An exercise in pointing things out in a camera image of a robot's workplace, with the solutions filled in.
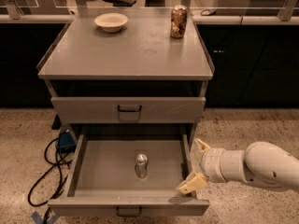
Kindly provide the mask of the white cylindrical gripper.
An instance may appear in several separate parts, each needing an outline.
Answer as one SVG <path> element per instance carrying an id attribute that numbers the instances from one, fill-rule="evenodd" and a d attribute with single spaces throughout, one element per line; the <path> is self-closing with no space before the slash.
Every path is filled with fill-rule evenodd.
<path id="1" fill-rule="evenodd" d="M 178 185 L 178 190 L 182 194 L 189 194 L 207 185 L 207 181 L 214 183 L 224 183 L 225 178 L 221 172 L 221 155 L 223 148 L 211 148 L 210 145 L 199 138 L 195 143 L 201 153 L 204 153 L 200 160 L 200 168 L 203 172 L 191 172 L 187 178 Z"/>

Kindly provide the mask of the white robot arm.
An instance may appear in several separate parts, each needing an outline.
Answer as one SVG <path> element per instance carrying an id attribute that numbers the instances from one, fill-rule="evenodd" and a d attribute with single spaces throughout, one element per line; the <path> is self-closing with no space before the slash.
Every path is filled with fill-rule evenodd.
<path id="1" fill-rule="evenodd" d="M 212 148 L 200 139 L 199 172 L 192 171 L 178 186 L 178 191 L 189 194 L 209 182 L 240 182 L 260 189 L 299 191 L 299 160 L 286 150 L 260 141 L 244 150 Z"/>

